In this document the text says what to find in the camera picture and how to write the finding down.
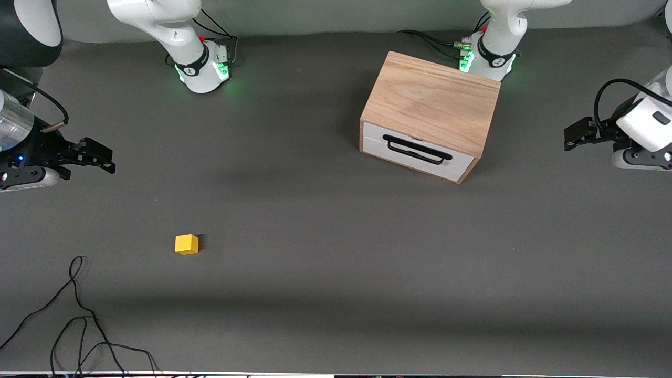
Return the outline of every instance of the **drawer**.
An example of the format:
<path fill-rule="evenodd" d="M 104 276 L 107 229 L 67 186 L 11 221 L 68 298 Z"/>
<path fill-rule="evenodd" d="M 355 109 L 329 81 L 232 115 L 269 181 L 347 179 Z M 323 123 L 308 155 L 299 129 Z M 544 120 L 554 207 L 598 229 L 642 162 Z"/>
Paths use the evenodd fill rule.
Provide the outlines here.
<path fill-rule="evenodd" d="M 458 181 L 474 161 L 464 153 L 367 122 L 363 134 L 363 152 L 451 181 Z"/>

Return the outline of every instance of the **black cable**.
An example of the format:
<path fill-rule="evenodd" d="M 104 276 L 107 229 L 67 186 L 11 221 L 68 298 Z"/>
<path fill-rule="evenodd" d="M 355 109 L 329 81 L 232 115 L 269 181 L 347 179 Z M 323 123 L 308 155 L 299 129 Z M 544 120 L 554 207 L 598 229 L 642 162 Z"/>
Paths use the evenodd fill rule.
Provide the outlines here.
<path fill-rule="evenodd" d="M 51 101 L 52 104 L 54 104 L 60 110 L 60 112 L 63 113 L 63 121 L 62 121 L 63 124 L 68 124 L 68 122 L 70 121 L 70 116 L 68 115 L 68 111 L 65 110 L 65 108 L 63 108 L 63 105 L 61 105 L 60 102 L 56 101 L 56 99 L 51 97 L 49 95 L 49 93 L 46 93 L 45 91 L 38 88 L 37 85 L 35 85 L 35 84 L 31 83 L 30 81 L 24 79 L 23 77 L 20 77 L 19 75 L 11 72 L 10 70 L 6 69 L 5 67 L 2 67 L 2 70 L 0 70 L 0 71 L 2 71 L 4 75 L 11 76 L 16 80 L 21 81 L 21 83 L 24 84 L 26 87 L 29 87 L 30 89 L 38 92 L 39 94 L 43 95 L 47 100 Z"/>
<path fill-rule="evenodd" d="M 440 45 L 442 45 L 442 46 L 453 47 L 453 43 L 452 43 L 452 42 L 444 42 L 444 41 L 442 41 L 442 40 L 440 40 L 440 39 L 438 39 L 438 38 L 435 38 L 435 37 L 433 37 L 433 36 L 430 36 L 430 35 L 427 34 L 427 33 L 419 32 L 419 31 L 417 31 L 417 30 L 410 30 L 410 29 L 399 30 L 397 33 L 413 34 L 413 35 L 418 36 L 418 37 L 420 37 L 420 38 L 422 38 L 422 39 L 424 39 L 424 40 L 430 40 L 430 41 L 432 41 L 432 42 L 434 42 L 434 43 L 436 43 L 436 44 L 440 44 Z"/>
<path fill-rule="evenodd" d="M 92 353 L 97 347 L 99 347 L 99 346 L 101 346 L 101 345 L 106 345 L 106 344 L 108 344 L 108 343 L 106 343 L 106 342 L 104 342 L 104 341 L 101 341 L 101 342 L 99 342 L 98 344 L 96 344 L 96 345 L 94 345 L 93 347 L 91 347 L 91 349 L 89 349 L 89 352 L 84 356 L 84 359 L 79 363 L 79 366 L 78 366 L 77 368 L 81 370 L 81 367 L 84 365 L 84 363 L 85 363 L 86 360 L 89 358 L 89 356 L 91 355 L 91 353 Z M 141 353 L 144 353 L 145 355 L 147 355 L 147 359 L 149 360 L 149 365 L 150 365 L 150 367 L 151 367 L 151 369 L 152 369 L 152 373 L 153 373 L 153 375 L 154 375 L 155 377 L 157 376 L 157 371 L 159 370 L 159 366 L 158 366 L 156 360 L 154 359 L 154 356 L 152 356 L 152 354 L 151 354 L 149 351 L 144 350 L 144 349 L 139 349 L 139 348 L 133 348 L 133 347 L 131 347 L 131 346 L 122 345 L 122 344 L 114 344 L 114 343 L 110 343 L 110 345 L 111 345 L 111 346 L 114 346 L 114 347 L 116 347 L 116 348 L 123 348 L 123 349 L 132 350 L 132 351 L 134 351 L 134 352 L 141 352 Z"/>
<path fill-rule="evenodd" d="M 209 18 L 210 21 L 212 21 L 213 24 L 217 25 L 218 28 L 220 28 L 224 33 L 226 33 L 227 36 L 230 36 L 231 38 L 238 38 L 238 37 L 234 37 L 233 35 L 229 34 L 229 32 L 227 32 L 226 29 L 222 28 L 222 26 L 220 24 L 218 24 L 217 21 L 214 20 L 214 18 L 210 17 L 208 12 L 206 12 L 204 9 L 201 9 L 201 12 L 203 12 L 203 14 L 206 15 L 206 17 Z"/>
<path fill-rule="evenodd" d="M 103 340 L 108 344 L 108 347 L 110 348 L 110 353 L 112 354 L 112 359 L 114 359 L 115 365 L 121 370 L 121 372 L 124 372 L 124 368 L 122 368 L 121 364 L 119 363 L 119 360 L 117 359 L 117 355 L 114 354 L 114 349 L 109 345 L 110 341 L 108 340 L 108 336 L 105 334 L 105 331 L 103 331 L 103 327 L 100 326 L 100 322 L 98 321 L 98 316 L 95 314 L 95 312 L 84 306 L 82 304 L 81 300 L 79 299 L 79 290 L 77 290 L 77 281 L 75 280 L 75 276 L 77 275 L 77 272 L 73 275 L 73 266 L 75 264 L 75 261 L 79 259 L 79 267 L 77 268 L 77 272 L 81 269 L 82 265 L 84 264 L 84 257 L 83 256 L 77 256 L 73 259 L 73 261 L 70 263 L 70 268 L 68 269 L 68 273 L 70 275 L 70 279 L 73 282 L 73 287 L 75 288 L 75 301 L 77 302 L 77 305 L 83 309 L 88 311 L 91 316 L 93 317 L 93 323 L 95 324 L 95 327 L 98 328 L 98 331 L 100 332 L 100 336 L 103 336 Z"/>
<path fill-rule="evenodd" d="M 485 23 L 485 22 L 487 21 L 487 20 L 484 20 L 484 18 L 485 18 L 485 16 L 487 16 L 488 14 L 490 14 L 489 11 L 488 11 L 488 12 L 485 12 L 485 13 L 478 19 L 478 22 L 476 22 L 476 27 L 474 28 L 474 33 L 475 33 L 475 32 L 478 30 L 478 28 L 480 27 L 481 22 Z"/>
<path fill-rule="evenodd" d="M 482 23 L 480 23 L 480 24 L 476 25 L 476 30 L 474 31 L 474 33 L 475 33 L 475 32 L 477 32 L 477 31 L 478 31 L 478 29 L 481 29 L 481 28 L 482 28 L 482 27 L 483 27 L 483 26 L 485 25 L 485 23 L 486 23 L 486 22 L 490 21 L 490 18 L 491 18 L 491 17 L 490 17 L 490 16 L 488 16 L 488 18 L 486 18 L 485 20 L 483 20 L 483 22 L 482 22 Z"/>
<path fill-rule="evenodd" d="M 78 290 L 78 288 L 77 288 L 77 281 L 75 280 L 75 278 L 77 277 L 78 273 L 79 273 L 80 270 L 82 269 L 83 264 L 84 264 L 84 256 L 76 256 L 76 257 L 72 260 L 72 262 L 70 263 L 70 267 L 69 267 L 69 269 L 68 269 L 68 276 L 69 276 L 69 278 L 70 278 L 70 279 L 68 280 L 68 282 L 66 282 L 66 283 L 65 283 L 65 284 L 64 284 L 64 285 L 63 285 L 63 286 L 56 292 L 56 294 L 54 295 L 54 297 L 52 297 L 51 300 L 49 300 L 49 302 L 47 302 L 47 304 L 45 304 L 44 306 L 42 306 L 39 310 L 34 311 L 34 312 L 31 312 L 30 314 L 28 314 L 28 315 L 22 320 L 22 322 L 19 324 L 19 326 L 16 328 L 16 330 L 14 331 L 14 333 L 13 333 L 8 339 L 6 339 L 6 341 L 0 346 L 0 350 L 1 350 L 2 348 L 4 348 L 4 347 L 5 347 L 5 346 L 6 346 L 6 345 L 7 345 L 7 344 L 14 338 L 14 336 L 16 336 L 16 334 L 23 328 L 24 324 L 26 323 L 26 321 L 27 321 L 28 319 L 30 319 L 33 315 L 36 315 L 37 313 L 40 313 L 41 311 L 44 311 L 46 308 L 48 308 L 49 306 L 51 306 L 52 303 L 54 303 L 54 301 L 56 301 L 56 298 L 58 298 L 58 296 L 63 292 L 63 290 L 65 290 L 65 288 L 68 287 L 70 284 L 73 284 L 73 288 L 74 288 L 74 290 L 75 290 L 75 301 L 77 302 L 77 305 L 78 305 L 81 309 L 84 309 L 85 311 L 88 311 L 88 312 L 90 313 L 90 315 L 76 316 L 76 317 L 70 319 L 70 320 L 67 322 L 67 324 L 65 325 L 65 327 L 63 327 L 63 329 L 62 329 L 62 330 L 60 331 L 60 333 L 58 334 L 58 337 L 56 338 L 56 341 L 54 342 L 54 344 L 53 344 L 53 346 L 52 346 L 52 350 L 51 350 L 51 353 L 50 353 L 50 356 L 49 356 L 49 363 L 50 363 L 50 367 L 51 367 L 52 374 L 55 375 L 55 371 L 54 371 L 54 370 L 55 370 L 55 369 L 54 369 L 54 359 L 55 359 L 55 356 L 56 356 L 56 348 L 58 347 L 58 343 L 60 342 L 60 338 L 63 336 L 63 334 L 65 333 L 65 331 L 66 331 L 66 330 L 67 330 L 67 329 L 68 329 L 68 328 L 69 328 L 75 321 L 81 319 L 81 320 L 84 321 L 84 327 L 83 327 L 83 329 L 82 329 L 82 334 L 81 334 L 81 337 L 80 337 L 79 354 L 78 354 L 78 357 L 77 357 L 77 369 L 75 370 L 75 376 L 77 375 L 77 372 L 80 373 L 80 376 L 83 376 L 83 374 L 82 374 L 82 365 L 83 365 L 84 362 L 87 360 L 87 358 L 89 357 L 89 355 L 93 352 L 93 350 L 94 350 L 95 348 L 97 348 L 98 346 L 101 346 L 101 345 L 106 345 L 106 346 L 110 349 L 110 353 L 112 354 L 112 358 L 114 359 L 114 363 L 115 363 L 115 365 L 117 366 L 117 368 L 119 368 L 119 370 L 122 372 L 123 375 L 126 374 L 126 370 L 125 370 L 125 369 L 121 366 L 121 364 L 119 363 L 119 360 L 118 360 L 118 358 L 117 358 L 117 356 L 116 356 L 116 354 L 115 354 L 115 352 L 114 352 L 114 349 L 112 348 L 113 346 L 114 346 L 114 347 L 117 347 L 117 348 L 124 348 L 124 349 L 128 349 L 128 350 L 133 350 L 133 351 L 135 351 L 135 352 L 142 352 L 142 353 L 145 353 L 145 354 L 147 355 L 147 358 L 149 359 L 150 364 L 151 364 L 152 372 L 154 373 L 154 376 L 156 376 L 156 370 L 159 369 L 159 366 L 158 366 L 158 364 L 156 363 L 156 360 L 154 359 L 154 356 L 152 356 L 152 354 L 151 354 L 149 351 L 144 350 L 144 349 L 139 349 L 139 348 L 133 348 L 133 347 L 131 347 L 131 346 L 127 346 L 127 345 L 111 343 L 111 342 L 109 341 L 109 339 L 108 339 L 106 333 L 103 331 L 103 328 L 100 326 L 100 322 L 99 322 L 98 316 L 95 314 L 95 312 L 94 312 L 92 309 L 90 309 L 90 308 L 84 306 L 84 304 L 82 304 L 82 302 L 81 302 L 81 300 L 80 300 L 80 298 L 79 298 L 79 290 Z M 85 333 L 86 333 L 86 329 L 87 329 L 87 326 L 88 326 L 88 320 L 89 320 L 89 319 L 92 319 L 92 320 L 93 320 L 93 323 L 95 324 L 96 328 L 97 328 L 98 331 L 100 332 L 100 334 L 101 334 L 101 336 L 103 337 L 103 340 L 104 340 L 104 341 L 103 341 L 103 342 L 99 342 L 99 343 L 96 344 L 93 348 L 91 348 L 91 350 L 86 354 L 86 356 L 85 356 L 84 359 L 82 360 L 82 358 L 81 358 L 82 348 L 83 348 L 83 344 L 84 344 L 84 337 L 85 337 Z"/>
<path fill-rule="evenodd" d="M 75 275 L 77 275 L 77 273 L 79 273 L 79 269 L 81 269 L 81 265 L 79 266 L 79 268 L 78 268 L 77 271 L 75 272 Z M 47 304 L 45 304 L 44 306 L 42 306 L 42 308 L 40 308 L 39 310 L 37 310 L 37 311 L 33 311 L 33 312 L 29 313 L 29 314 L 28 314 L 28 315 L 21 321 L 21 323 L 20 323 L 19 326 L 16 328 L 16 330 L 14 331 L 14 333 L 12 333 L 11 336 L 8 337 L 8 339 L 6 339 L 5 342 L 2 343 L 2 345 L 0 345 L 0 350 L 2 350 L 2 348 L 5 348 L 5 346 L 7 346 L 7 344 L 9 344 L 9 342 L 11 341 L 11 339 L 13 339 L 14 336 L 16 336 L 17 333 L 19 333 L 19 331 L 23 328 L 25 322 L 26 322 L 28 319 L 30 319 L 30 317 L 32 317 L 33 315 L 35 315 L 35 314 L 37 314 L 37 313 L 40 313 L 41 311 L 45 310 L 47 307 L 51 306 L 51 304 L 54 303 L 54 301 L 56 301 L 56 298 L 58 298 L 58 296 L 65 290 L 65 288 L 68 287 L 68 285 L 70 285 L 73 281 L 74 281 L 73 278 L 70 277 L 70 280 L 68 280 L 68 282 L 66 282 L 65 285 L 63 285 L 63 286 L 60 287 L 60 289 L 59 289 L 59 290 L 56 292 L 56 294 L 51 298 L 51 300 L 49 300 L 49 302 L 47 302 Z"/>
<path fill-rule="evenodd" d="M 195 22 L 196 25 L 200 26 L 201 28 L 203 28 L 203 29 L 205 29 L 205 30 L 207 30 L 207 31 L 209 31 L 209 32 L 211 32 L 211 33 L 215 33 L 215 34 L 217 34 L 217 35 L 219 35 L 219 36 L 224 36 L 224 37 L 227 37 L 227 38 L 234 39 L 234 37 L 233 37 L 232 35 L 228 34 L 228 33 L 227 33 L 227 34 L 223 34 L 223 33 L 220 33 L 220 32 L 215 32 L 213 29 L 210 29 L 209 27 L 207 27 L 207 26 L 201 24 L 200 22 L 198 22 L 195 18 L 192 18 L 192 21 Z"/>
<path fill-rule="evenodd" d="M 51 347 L 51 353 L 49 354 L 49 366 L 51 367 L 51 374 L 53 377 L 56 377 L 56 371 L 54 369 L 54 358 L 56 357 L 56 347 L 58 347 L 58 342 L 60 341 L 60 338 L 63 336 L 65 331 L 70 328 L 70 326 L 76 321 L 76 320 L 83 320 L 84 321 L 84 328 L 82 331 L 82 337 L 81 337 L 81 342 L 79 343 L 79 358 L 81 358 L 81 350 L 82 350 L 82 344 L 84 343 L 84 333 L 86 332 L 86 327 L 88 324 L 87 318 L 91 318 L 91 316 L 75 316 L 74 318 L 70 319 L 66 324 L 65 327 L 60 331 L 58 334 L 58 337 L 56 337 L 56 341 L 54 341 L 54 345 Z"/>
<path fill-rule="evenodd" d="M 203 24 L 201 24 L 200 22 L 198 22 L 197 19 L 194 18 L 194 19 L 192 19 L 192 21 L 194 21 L 194 22 L 196 23 L 196 25 L 199 25 L 201 28 L 203 28 L 203 29 L 205 29 L 205 30 L 207 30 L 207 31 L 209 31 L 209 32 L 211 32 L 211 33 L 215 33 L 215 34 L 218 34 L 218 35 L 220 35 L 220 36 L 224 36 L 224 37 L 230 38 L 230 39 L 232 39 L 232 40 L 235 41 L 234 44 L 233 44 L 233 58 L 229 59 L 229 61 L 230 61 L 231 63 L 234 63 L 234 62 L 236 61 L 236 58 L 238 57 L 238 41 L 239 41 L 239 38 L 238 38 L 237 36 L 234 36 L 234 35 L 232 35 L 232 34 L 229 34 L 229 32 L 227 32 L 226 29 L 224 29 L 224 28 L 223 28 L 217 21 L 215 21 L 214 18 L 210 17 L 210 15 L 208 14 L 208 12 L 206 12 L 206 11 L 203 10 L 203 9 L 201 9 L 201 12 L 203 12 L 203 14 L 206 15 L 206 17 L 209 18 L 210 21 L 212 21 L 213 24 L 217 25 L 217 27 L 220 28 L 224 33 L 215 32 L 214 30 L 208 28 L 207 26 L 204 26 Z"/>
<path fill-rule="evenodd" d="M 667 106 L 672 106 L 672 101 L 671 100 L 668 100 L 667 98 L 664 98 L 663 96 L 655 93 L 654 91 L 652 91 L 649 88 L 637 83 L 636 81 L 633 81 L 633 80 L 630 80 L 630 79 L 613 79 L 613 80 L 607 81 L 606 83 L 604 83 L 604 85 L 602 85 L 602 87 L 599 89 L 599 91 L 597 91 L 597 95 L 595 96 L 595 103 L 593 104 L 593 117 L 595 119 L 595 122 L 597 123 L 597 128 L 599 129 L 600 133 L 602 135 L 605 135 L 605 136 L 609 137 L 609 139 L 611 139 L 613 141 L 615 141 L 615 139 L 610 134 L 608 135 L 604 132 L 602 121 L 599 119 L 599 101 L 602 98 L 602 93 L 604 93 L 604 90 L 607 89 L 607 87 L 609 87 L 611 84 L 615 84 L 615 83 L 628 84 L 632 87 L 635 87 L 639 91 L 642 91 L 642 92 L 646 93 L 648 96 L 653 97 L 657 101 L 660 101 Z"/>
<path fill-rule="evenodd" d="M 453 47 L 453 44 L 451 42 L 444 42 L 440 39 L 437 39 L 433 36 L 430 36 L 429 34 L 419 32 L 417 30 L 399 30 L 397 33 L 412 34 L 414 36 L 418 36 L 418 37 L 422 38 L 423 41 L 428 43 L 428 45 L 430 47 L 432 47 L 434 50 L 438 51 L 441 55 L 444 55 L 444 56 L 446 56 L 448 58 L 452 58 L 452 59 L 460 59 L 461 58 L 460 56 L 458 56 L 456 54 L 448 54 L 446 51 L 439 48 L 439 46 Z"/>

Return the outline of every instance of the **drawer handle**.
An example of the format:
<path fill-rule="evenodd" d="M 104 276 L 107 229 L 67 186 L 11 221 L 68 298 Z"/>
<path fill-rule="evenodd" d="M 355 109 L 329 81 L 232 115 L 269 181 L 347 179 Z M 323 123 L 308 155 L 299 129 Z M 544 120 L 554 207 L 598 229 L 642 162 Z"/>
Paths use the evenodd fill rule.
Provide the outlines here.
<path fill-rule="evenodd" d="M 382 136 L 382 138 L 387 141 L 387 148 L 391 149 L 392 151 L 398 152 L 398 153 L 403 153 L 404 155 L 414 157 L 415 159 L 420 159 L 422 161 L 426 161 L 427 163 L 440 165 L 441 163 L 444 162 L 444 160 L 453 160 L 453 156 L 450 155 L 449 153 L 437 151 L 435 149 L 431 149 L 429 147 L 425 147 L 425 146 L 419 145 L 417 143 L 405 141 L 404 139 L 393 137 L 392 135 L 385 134 L 385 135 Z M 426 153 L 428 155 L 435 156 L 439 160 L 431 159 L 429 157 L 420 155 L 419 153 L 414 152 L 414 151 L 407 151 L 405 149 L 400 149 L 399 147 L 393 146 L 392 145 L 393 143 L 396 144 L 396 145 L 402 145 L 404 147 L 408 147 L 408 148 L 418 150 L 418 151 L 420 151 L 422 153 Z"/>

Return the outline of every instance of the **wooden box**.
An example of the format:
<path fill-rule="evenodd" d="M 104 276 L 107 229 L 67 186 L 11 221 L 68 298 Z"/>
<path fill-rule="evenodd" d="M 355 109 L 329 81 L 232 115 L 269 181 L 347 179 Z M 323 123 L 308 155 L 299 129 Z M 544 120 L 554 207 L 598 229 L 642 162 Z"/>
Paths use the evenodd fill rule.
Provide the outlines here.
<path fill-rule="evenodd" d="M 499 86 L 390 51 L 360 118 L 360 151 L 459 184 L 481 157 Z"/>

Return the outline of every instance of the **yellow block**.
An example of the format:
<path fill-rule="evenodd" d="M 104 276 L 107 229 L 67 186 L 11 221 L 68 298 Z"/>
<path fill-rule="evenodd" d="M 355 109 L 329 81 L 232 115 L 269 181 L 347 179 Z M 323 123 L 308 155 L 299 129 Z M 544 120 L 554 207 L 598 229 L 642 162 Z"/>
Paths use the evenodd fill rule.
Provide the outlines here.
<path fill-rule="evenodd" d="M 182 255 L 198 253 L 198 236 L 187 234 L 175 236 L 175 252 Z"/>

